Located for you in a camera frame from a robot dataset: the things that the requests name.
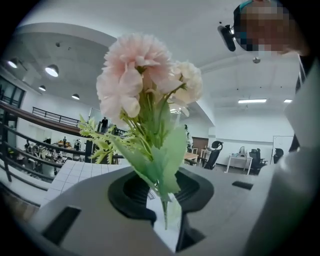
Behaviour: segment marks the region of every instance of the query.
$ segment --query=artificial flower bouquet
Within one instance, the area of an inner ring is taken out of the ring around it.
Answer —
[[[96,89],[101,113],[117,126],[127,126],[124,137],[95,132],[94,120],[79,126],[98,149],[91,158],[100,163],[118,150],[135,172],[161,198],[165,224],[169,194],[179,192],[176,172],[184,160],[184,127],[174,127],[170,106],[188,115],[189,103],[202,95],[201,72],[192,63],[172,62],[166,46],[152,35],[124,35],[104,56],[106,67]]]

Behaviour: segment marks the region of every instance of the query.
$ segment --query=white tiled surface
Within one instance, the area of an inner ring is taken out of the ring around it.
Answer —
[[[78,182],[128,166],[128,162],[125,161],[121,162],[121,164],[96,164],[67,160],[51,183],[41,206],[55,199]]]

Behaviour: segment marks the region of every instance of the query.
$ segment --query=black rubber holder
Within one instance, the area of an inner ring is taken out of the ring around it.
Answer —
[[[189,227],[186,214],[201,210],[214,194],[214,186],[207,179],[179,168],[175,174],[180,192],[174,194],[182,210],[179,239],[176,252],[190,247],[205,236]],[[153,226],[156,214],[146,208],[149,186],[134,171],[115,180],[108,189],[108,198],[121,214],[131,219],[150,220]]]

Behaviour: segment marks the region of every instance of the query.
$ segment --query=black rectangular slot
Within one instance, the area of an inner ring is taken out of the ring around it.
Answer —
[[[52,243],[59,245],[80,212],[80,209],[67,206],[42,232],[42,235]]]
[[[253,184],[242,182],[242,181],[235,181],[234,183],[232,183],[232,185],[245,190],[251,190],[253,187]]]

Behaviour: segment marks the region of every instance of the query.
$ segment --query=whiteboard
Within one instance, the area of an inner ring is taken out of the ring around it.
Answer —
[[[293,138],[293,136],[273,136],[272,156],[275,155],[276,149],[282,149],[283,155],[287,155],[289,153]]]

